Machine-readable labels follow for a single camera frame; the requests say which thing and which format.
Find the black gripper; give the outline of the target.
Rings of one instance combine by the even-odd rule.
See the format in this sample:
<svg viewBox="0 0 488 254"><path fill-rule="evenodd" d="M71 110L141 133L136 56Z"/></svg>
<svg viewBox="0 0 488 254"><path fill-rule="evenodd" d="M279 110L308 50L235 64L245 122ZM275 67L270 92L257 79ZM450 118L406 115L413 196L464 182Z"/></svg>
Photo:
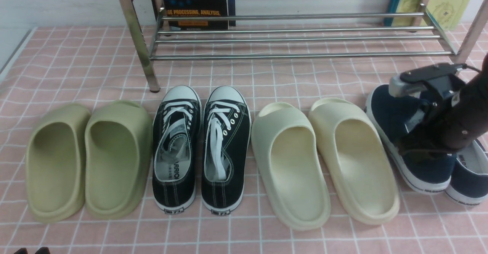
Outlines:
<svg viewBox="0 0 488 254"><path fill-rule="evenodd" d="M466 147L466 83L462 80L393 80L393 96L420 94L398 140L401 154L440 156Z"/></svg>

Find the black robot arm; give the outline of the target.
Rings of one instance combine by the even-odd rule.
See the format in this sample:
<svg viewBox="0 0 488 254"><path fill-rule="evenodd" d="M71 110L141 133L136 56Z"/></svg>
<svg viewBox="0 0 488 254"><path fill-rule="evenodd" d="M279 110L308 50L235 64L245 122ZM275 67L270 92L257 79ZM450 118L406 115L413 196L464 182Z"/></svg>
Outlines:
<svg viewBox="0 0 488 254"><path fill-rule="evenodd" d="M481 69L439 63L403 72L389 81L396 98L427 91L433 102L421 106L418 125L395 141L399 155L452 154L487 132L488 58Z"/></svg>

